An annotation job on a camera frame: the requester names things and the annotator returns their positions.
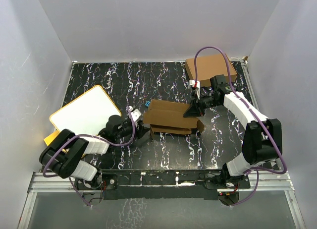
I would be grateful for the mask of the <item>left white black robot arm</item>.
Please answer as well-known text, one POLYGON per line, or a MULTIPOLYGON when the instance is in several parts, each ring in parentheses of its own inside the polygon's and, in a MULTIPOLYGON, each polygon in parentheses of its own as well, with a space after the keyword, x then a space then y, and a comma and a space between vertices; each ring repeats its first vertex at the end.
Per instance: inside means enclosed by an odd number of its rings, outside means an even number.
POLYGON ((102 173, 82 158, 89 154, 104 155, 111 146, 129 145, 134 139, 142 138, 149 130, 143 124, 142 115, 135 112, 126 119, 118 115, 110 116, 97 135, 76 135, 73 131, 64 129, 39 157, 39 162, 44 166, 43 176, 77 178, 84 181, 88 188, 99 188, 102 173))

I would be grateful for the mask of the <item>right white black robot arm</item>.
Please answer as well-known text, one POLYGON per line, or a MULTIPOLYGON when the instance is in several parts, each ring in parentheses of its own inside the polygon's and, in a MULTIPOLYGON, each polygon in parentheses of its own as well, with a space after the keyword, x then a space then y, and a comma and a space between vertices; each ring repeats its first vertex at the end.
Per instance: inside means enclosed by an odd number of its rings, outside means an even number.
POLYGON ((205 110, 224 106, 230 110, 244 127, 242 152, 233 160, 225 163, 219 175, 210 178, 213 184, 222 184, 231 188, 241 181, 248 172, 260 165, 281 158, 282 129, 281 122, 269 119, 249 103, 243 93, 237 91, 224 75, 210 79, 213 92, 210 96, 200 95, 200 82, 189 80, 191 102, 184 117, 199 117, 205 110))

